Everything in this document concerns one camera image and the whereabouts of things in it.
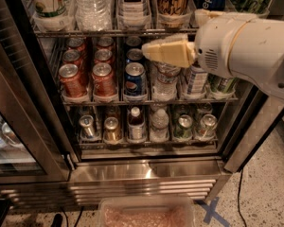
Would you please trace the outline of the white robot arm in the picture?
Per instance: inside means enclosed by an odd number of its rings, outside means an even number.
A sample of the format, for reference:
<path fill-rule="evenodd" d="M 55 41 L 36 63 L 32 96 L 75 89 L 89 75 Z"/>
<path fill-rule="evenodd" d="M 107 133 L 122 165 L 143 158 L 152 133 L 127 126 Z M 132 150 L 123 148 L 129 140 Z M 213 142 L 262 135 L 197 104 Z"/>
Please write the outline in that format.
<path fill-rule="evenodd" d="M 146 59 L 186 68 L 193 62 L 225 79 L 247 80 L 284 103 L 284 21 L 253 13 L 195 11 L 191 42 L 175 34 L 142 45 Z"/>

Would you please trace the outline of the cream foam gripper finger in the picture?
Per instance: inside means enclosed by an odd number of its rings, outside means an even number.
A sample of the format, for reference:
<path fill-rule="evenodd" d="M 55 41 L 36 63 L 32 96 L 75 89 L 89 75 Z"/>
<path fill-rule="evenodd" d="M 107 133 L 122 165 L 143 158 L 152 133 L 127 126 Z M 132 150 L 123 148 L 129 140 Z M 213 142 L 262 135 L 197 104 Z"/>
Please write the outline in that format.
<path fill-rule="evenodd" d="M 186 34 L 175 34 L 142 45 L 144 57 L 150 61 L 188 68 L 196 61 L 195 43 Z"/>
<path fill-rule="evenodd" d="M 215 11 L 207 9 L 196 9 L 195 10 L 195 23 L 197 27 L 205 25 L 209 20 L 222 16 L 224 11 Z"/>

